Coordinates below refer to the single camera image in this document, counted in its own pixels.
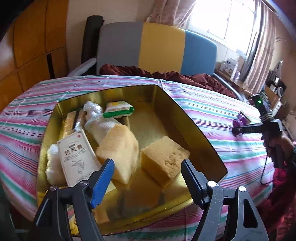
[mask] sofa armrest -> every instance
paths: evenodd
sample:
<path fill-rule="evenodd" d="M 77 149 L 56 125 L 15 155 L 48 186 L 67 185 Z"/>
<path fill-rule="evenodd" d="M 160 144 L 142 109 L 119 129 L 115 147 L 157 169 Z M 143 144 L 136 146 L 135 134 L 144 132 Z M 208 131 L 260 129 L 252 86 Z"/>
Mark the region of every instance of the sofa armrest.
<path fill-rule="evenodd" d="M 90 67 L 96 64 L 96 58 L 91 58 L 88 61 L 84 62 L 80 66 L 78 66 L 76 69 L 72 70 L 67 77 L 72 76 L 81 76 L 83 75 Z"/>
<path fill-rule="evenodd" d="M 243 97 L 229 83 L 227 83 L 224 79 L 222 79 L 219 75 L 214 73 L 212 75 L 212 77 L 215 78 L 216 80 L 218 80 L 224 87 L 231 90 L 240 101 L 244 101 Z"/>

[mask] window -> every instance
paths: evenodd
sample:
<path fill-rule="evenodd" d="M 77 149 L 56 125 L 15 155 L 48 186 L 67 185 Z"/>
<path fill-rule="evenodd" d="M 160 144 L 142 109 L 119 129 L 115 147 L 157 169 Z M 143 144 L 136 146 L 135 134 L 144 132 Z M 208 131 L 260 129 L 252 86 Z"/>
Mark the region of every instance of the window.
<path fill-rule="evenodd" d="M 246 55 L 255 17 L 253 0 L 197 0 L 188 29 Z"/>

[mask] striped tablecloth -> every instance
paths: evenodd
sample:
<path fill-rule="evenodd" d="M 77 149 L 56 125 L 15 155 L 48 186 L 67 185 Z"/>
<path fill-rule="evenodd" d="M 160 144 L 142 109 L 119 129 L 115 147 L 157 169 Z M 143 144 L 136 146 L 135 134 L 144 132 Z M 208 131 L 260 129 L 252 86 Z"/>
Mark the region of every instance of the striped tablecloth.
<path fill-rule="evenodd" d="M 209 139 L 228 169 L 221 185 L 236 188 L 244 185 L 255 203 L 262 202 L 271 191 L 260 185 L 265 162 L 265 148 L 260 134 L 235 138 L 232 120 L 243 110 L 252 122 L 259 122 L 259 112 L 250 105 L 219 93 L 170 81 L 133 76 L 84 76 L 46 80 L 24 92 L 0 115 L 0 178 L 8 198 L 27 219 L 37 211 L 36 175 L 42 136 L 56 103 L 67 98 L 102 89 L 159 85 L 194 120 Z M 274 172 L 268 160 L 264 181 Z M 201 210 L 191 205 L 149 227 L 108 236 L 106 239 L 191 239 L 201 217 Z M 218 234 L 221 235 L 227 209 L 223 208 Z"/>

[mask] screw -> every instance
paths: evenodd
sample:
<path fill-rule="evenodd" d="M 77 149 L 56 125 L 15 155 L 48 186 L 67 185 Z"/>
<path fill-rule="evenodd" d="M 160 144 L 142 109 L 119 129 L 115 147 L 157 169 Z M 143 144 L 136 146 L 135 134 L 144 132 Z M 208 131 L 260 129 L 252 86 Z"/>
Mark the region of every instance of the screw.
<path fill-rule="evenodd" d="M 50 186 L 49 190 L 50 191 L 55 191 L 57 189 L 57 186 Z"/>
<path fill-rule="evenodd" d="M 87 180 L 82 180 L 79 182 L 81 186 L 86 186 L 89 182 Z"/>
<path fill-rule="evenodd" d="M 212 187 L 212 188 L 215 187 L 215 186 L 217 186 L 217 183 L 214 182 L 214 181 L 208 181 L 207 184 L 208 184 L 210 187 Z"/>
<path fill-rule="evenodd" d="M 245 191 L 246 191 L 246 188 L 245 188 L 244 186 L 239 186 L 239 190 L 240 190 L 241 192 L 245 192 Z"/>

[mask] sponge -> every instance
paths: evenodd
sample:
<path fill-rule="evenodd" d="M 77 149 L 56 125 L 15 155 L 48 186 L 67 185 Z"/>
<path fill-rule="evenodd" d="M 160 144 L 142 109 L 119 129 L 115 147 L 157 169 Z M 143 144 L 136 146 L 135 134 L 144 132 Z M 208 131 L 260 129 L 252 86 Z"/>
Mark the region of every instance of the sponge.
<path fill-rule="evenodd" d="M 139 143 L 127 126 L 116 124 L 101 141 L 96 156 L 101 163 L 111 158 L 115 163 L 113 179 L 127 184 L 137 166 Z"/>
<path fill-rule="evenodd" d="M 164 136 L 141 150 L 141 166 L 164 187 L 180 172 L 181 162 L 189 155 L 189 151 Z"/>

